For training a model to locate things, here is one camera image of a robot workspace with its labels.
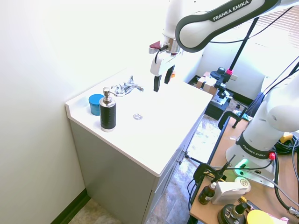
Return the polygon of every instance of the wooden table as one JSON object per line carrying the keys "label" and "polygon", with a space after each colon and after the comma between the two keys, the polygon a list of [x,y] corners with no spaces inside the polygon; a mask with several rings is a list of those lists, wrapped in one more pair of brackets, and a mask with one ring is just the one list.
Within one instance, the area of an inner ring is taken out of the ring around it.
{"label": "wooden table", "polygon": [[[241,132],[246,128],[247,121],[242,120],[237,125],[236,129],[232,128],[235,123],[235,119],[230,118],[223,127],[221,135],[214,148],[210,160],[212,166],[223,166],[226,163],[225,151],[235,144],[235,140],[239,137]],[[234,181],[236,175],[232,170],[227,170],[224,173],[227,176],[227,181]],[[223,208],[222,205],[202,205],[198,201],[198,196],[202,189],[211,183],[211,178],[205,177],[202,183],[199,183],[195,193],[193,194],[194,202],[190,210],[190,219],[188,223],[195,224],[197,220],[207,224],[217,224],[217,214]],[[299,220],[287,213],[285,208],[279,203],[275,196],[274,189],[268,188],[256,182],[250,181],[251,191],[245,195],[245,197],[253,202],[257,207],[263,211],[277,217],[287,217],[290,219],[289,223],[297,224]],[[295,201],[298,201],[298,186],[297,179],[292,167],[292,157],[290,155],[279,156],[279,186],[285,190],[285,192]],[[282,200],[288,205],[296,206],[287,199],[281,192],[280,196]]]}

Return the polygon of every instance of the chrome faucet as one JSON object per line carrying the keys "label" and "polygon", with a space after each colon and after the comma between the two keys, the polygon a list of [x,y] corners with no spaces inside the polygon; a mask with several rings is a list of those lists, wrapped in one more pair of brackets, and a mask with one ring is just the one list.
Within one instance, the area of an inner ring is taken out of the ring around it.
{"label": "chrome faucet", "polygon": [[130,77],[129,81],[126,83],[124,82],[123,85],[118,84],[111,86],[111,89],[115,89],[114,92],[111,91],[113,95],[116,97],[123,97],[127,94],[129,94],[133,89],[138,89],[139,91],[143,92],[144,88],[139,86],[138,84],[134,83],[133,76]]}

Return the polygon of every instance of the red button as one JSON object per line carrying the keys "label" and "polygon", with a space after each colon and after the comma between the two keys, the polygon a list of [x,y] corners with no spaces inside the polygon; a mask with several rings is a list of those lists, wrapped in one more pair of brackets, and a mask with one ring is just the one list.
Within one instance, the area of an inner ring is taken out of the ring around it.
{"label": "red button", "polygon": [[269,159],[275,160],[275,153],[270,153],[269,154]]}

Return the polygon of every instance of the white countertop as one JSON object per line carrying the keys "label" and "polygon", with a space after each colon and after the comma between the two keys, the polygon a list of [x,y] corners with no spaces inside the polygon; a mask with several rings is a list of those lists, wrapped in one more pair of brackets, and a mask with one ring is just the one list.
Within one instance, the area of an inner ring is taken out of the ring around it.
{"label": "white countertop", "polygon": [[[100,117],[91,114],[88,98],[103,94],[106,86],[128,81],[131,75],[135,83],[144,87],[144,92],[134,89],[122,98],[112,95],[116,101],[116,128],[106,133],[100,128]],[[66,102],[68,118],[153,175],[160,176],[212,98],[211,94],[176,78],[166,85],[164,77],[156,93],[152,74],[142,72],[141,75],[140,71],[125,69]],[[134,120],[135,113],[143,119]]]}

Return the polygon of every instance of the soap dispenser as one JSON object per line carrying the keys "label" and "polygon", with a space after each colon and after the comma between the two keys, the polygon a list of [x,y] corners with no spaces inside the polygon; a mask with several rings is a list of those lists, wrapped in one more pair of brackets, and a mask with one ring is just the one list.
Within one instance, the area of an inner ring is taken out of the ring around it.
{"label": "soap dispenser", "polygon": [[111,132],[116,126],[116,102],[110,97],[110,88],[103,89],[104,97],[100,100],[101,129]]}

